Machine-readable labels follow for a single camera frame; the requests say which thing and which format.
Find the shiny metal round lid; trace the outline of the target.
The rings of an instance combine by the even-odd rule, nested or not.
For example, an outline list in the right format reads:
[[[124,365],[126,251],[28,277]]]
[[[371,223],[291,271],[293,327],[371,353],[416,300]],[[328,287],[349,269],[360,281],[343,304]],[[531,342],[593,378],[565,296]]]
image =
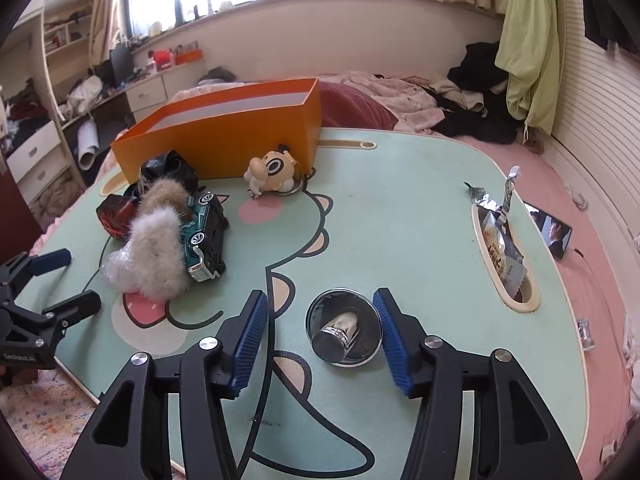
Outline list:
[[[329,289],[314,298],[307,309],[305,327],[314,354],[337,367],[363,366],[382,347],[378,310],[352,289]]]

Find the colourful speckled rug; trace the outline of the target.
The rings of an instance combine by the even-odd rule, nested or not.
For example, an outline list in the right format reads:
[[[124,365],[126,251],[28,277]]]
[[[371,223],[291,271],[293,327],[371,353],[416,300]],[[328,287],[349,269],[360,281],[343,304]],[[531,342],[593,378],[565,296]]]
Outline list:
[[[96,404],[62,370],[1,369],[1,411],[39,470],[58,479]]]

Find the rolled white paper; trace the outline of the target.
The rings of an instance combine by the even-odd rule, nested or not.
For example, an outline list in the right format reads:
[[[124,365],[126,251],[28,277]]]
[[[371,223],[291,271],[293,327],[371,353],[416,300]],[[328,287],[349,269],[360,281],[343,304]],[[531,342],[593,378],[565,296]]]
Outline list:
[[[86,120],[77,131],[77,161],[82,171],[89,170],[96,161],[96,155],[100,150],[98,127],[90,118]]]

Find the green toy car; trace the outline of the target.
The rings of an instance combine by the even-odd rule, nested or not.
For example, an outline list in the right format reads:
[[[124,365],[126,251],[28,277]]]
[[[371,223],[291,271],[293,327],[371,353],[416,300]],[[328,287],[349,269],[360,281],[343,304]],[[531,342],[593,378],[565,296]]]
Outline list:
[[[229,221],[212,191],[190,197],[188,206],[193,218],[180,228],[186,272],[198,283],[216,280],[226,270],[222,250]]]

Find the black satin lace scrunchie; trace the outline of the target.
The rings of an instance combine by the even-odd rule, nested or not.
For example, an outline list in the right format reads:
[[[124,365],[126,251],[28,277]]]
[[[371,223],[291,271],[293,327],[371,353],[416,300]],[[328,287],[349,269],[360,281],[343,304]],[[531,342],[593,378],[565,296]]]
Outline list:
[[[163,178],[181,183],[191,194],[198,189],[196,170],[177,151],[171,150],[144,162],[140,167],[139,179],[126,188],[124,195],[141,200],[151,186]]]

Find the silver snack wrapper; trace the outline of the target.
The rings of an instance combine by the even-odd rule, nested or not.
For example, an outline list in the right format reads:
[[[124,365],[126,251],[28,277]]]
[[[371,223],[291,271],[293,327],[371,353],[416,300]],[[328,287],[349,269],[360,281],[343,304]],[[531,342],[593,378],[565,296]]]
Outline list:
[[[504,291],[513,300],[522,298],[522,285],[527,275],[524,255],[514,243],[509,226],[515,180],[519,174],[519,166],[513,166],[510,169],[504,182],[503,199],[500,204],[493,200],[484,188],[465,182],[471,202],[477,206],[480,230],[489,259],[500,278]]]

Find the white drawer cabinet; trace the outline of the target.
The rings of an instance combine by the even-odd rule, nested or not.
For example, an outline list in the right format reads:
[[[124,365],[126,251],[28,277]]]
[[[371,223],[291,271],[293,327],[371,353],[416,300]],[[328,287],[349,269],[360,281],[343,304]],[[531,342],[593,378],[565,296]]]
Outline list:
[[[167,94],[163,78],[160,75],[145,78],[132,84],[125,90],[129,108],[132,112],[138,112],[145,108],[162,105],[167,101]]]

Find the smartphone on bed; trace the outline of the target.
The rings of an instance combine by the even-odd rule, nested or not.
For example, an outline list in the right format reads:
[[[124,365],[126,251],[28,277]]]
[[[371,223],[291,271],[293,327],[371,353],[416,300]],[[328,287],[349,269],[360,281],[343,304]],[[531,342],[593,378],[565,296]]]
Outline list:
[[[538,226],[552,257],[555,260],[562,260],[568,244],[570,244],[573,228],[537,206],[530,203],[524,203],[524,205],[536,226]]]

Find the orange cardboard box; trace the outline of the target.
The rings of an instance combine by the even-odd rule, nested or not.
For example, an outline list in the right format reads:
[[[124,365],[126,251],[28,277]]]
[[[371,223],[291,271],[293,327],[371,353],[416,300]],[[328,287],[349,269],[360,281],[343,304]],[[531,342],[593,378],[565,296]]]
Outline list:
[[[167,103],[112,143],[127,180],[147,160],[177,151],[202,180],[240,178],[250,160],[284,145],[304,174],[321,130],[320,81],[246,84]]]

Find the black computer monitor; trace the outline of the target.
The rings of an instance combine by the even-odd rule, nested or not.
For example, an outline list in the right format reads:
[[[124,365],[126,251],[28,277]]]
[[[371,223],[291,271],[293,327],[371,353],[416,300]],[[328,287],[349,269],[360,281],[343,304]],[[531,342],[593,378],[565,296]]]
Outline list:
[[[124,44],[118,44],[110,52],[110,61],[114,74],[115,87],[128,84],[136,71],[130,47],[126,47]]]

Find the orange tray on desk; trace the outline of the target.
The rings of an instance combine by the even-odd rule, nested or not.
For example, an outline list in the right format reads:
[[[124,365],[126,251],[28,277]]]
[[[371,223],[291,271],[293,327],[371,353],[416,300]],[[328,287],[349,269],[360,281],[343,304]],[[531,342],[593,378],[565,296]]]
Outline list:
[[[203,52],[200,49],[182,51],[175,54],[176,65],[189,64],[193,62],[201,61],[204,58]]]

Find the red pillow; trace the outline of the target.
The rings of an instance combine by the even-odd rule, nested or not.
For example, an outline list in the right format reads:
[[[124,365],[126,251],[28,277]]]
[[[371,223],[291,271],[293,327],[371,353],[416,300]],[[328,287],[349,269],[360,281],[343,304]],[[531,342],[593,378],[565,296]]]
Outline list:
[[[319,89],[323,127],[392,131],[398,123],[386,107],[348,84],[320,80]]]

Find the green hanging garment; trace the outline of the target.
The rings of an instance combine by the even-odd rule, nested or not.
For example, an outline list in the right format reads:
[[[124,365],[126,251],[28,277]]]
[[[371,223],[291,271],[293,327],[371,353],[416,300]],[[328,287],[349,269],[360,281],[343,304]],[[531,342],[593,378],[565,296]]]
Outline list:
[[[496,66],[508,73],[506,107],[527,128],[551,134],[560,90],[556,0],[503,0]]]

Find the black hanging garment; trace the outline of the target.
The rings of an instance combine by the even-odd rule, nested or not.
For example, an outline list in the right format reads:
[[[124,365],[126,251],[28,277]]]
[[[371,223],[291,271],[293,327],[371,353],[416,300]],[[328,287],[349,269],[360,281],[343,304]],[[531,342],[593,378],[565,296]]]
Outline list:
[[[603,50],[617,44],[628,53],[639,55],[639,48],[608,0],[582,0],[582,8],[587,39]]]

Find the cartoon pig figure keychain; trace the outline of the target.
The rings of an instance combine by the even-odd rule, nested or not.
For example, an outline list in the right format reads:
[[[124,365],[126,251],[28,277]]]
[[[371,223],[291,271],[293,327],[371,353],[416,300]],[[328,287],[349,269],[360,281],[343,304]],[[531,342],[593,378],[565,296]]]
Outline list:
[[[262,157],[253,157],[244,174],[248,194],[257,200],[265,193],[288,195],[299,188],[297,162],[287,148],[280,146]]]

